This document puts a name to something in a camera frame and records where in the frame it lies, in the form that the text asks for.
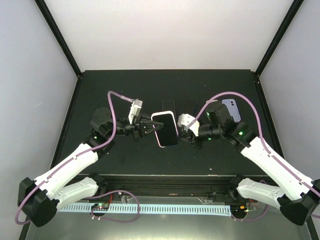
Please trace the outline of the blue phone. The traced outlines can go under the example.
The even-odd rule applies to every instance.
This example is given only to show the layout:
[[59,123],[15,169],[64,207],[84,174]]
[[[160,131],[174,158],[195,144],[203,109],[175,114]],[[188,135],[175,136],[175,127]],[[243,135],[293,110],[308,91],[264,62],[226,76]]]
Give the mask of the blue phone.
[[194,116],[196,108],[197,108],[197,102],[195,100],[187,98],[184,100],[179,114],[180,115],[189,114],[191,116]]

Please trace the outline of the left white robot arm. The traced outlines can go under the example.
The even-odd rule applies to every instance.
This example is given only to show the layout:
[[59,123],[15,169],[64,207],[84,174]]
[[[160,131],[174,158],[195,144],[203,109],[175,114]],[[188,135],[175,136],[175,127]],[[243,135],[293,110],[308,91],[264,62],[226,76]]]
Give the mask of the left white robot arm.
[[143,138],[163,128],[164,124],[132,110],[129,117],[115,119],[113,110],[97,109],[90,122],[91,133],[58,165],[46,173],[23,179],[18,187],[18,211],[23,212],[27,222],[42,227],[53,219],[57,211],[81,199],[103,199],[108,192],[105,181],[97,173],[69,184],[82,170],[107,155],[115,144],[114,136],[133,135],[134,140]]

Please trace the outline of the teal phone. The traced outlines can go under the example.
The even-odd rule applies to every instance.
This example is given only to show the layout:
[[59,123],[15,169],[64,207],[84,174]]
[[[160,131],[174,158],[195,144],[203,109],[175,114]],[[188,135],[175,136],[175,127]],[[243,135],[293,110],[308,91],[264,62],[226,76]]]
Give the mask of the teal phone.
[[163,100],[161,103],[162,111],[175,112],[175,101],[174,100]]

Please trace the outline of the lavender phone case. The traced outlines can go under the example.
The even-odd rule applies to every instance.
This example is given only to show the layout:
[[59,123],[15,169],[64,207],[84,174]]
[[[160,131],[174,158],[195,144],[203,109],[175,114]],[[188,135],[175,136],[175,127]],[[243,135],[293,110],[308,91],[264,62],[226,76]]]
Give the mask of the lavender phone case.
[[232,98],[229,98],[223,99],[221,102],[227,107],[230,116],[233,117],[233,120],[236,123],[240,122],[241,116],[236,101]]

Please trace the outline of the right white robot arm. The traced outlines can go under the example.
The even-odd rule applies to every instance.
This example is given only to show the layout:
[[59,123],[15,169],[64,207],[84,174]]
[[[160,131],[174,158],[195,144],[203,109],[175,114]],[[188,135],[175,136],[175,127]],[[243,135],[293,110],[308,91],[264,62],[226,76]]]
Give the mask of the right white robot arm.
[[262,169],[275,186],[237,176],[228,187],[228,198],[234,202],[252,199],[272,206],[295,225],[302,226],[320,204],[320,181],[304,175],[273,150],[264,138],[257,136],[245,122],[234,121],[226,105],[214,100],[205,108],[208,124],[183,113],[177,124],[186,141],[201,145],[204,141],[223,140],[234,150]]

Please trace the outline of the pink cased phone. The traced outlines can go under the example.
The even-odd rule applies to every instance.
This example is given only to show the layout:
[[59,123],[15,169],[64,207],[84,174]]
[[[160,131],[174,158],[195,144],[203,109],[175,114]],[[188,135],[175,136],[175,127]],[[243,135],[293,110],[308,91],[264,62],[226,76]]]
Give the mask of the pink cased phone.
[[151,120],[162,124],[162,128],[155,131],[158,145],[161,148],[175,146],[178,144],[178,129],[174,113],[170,110],[155,112]]

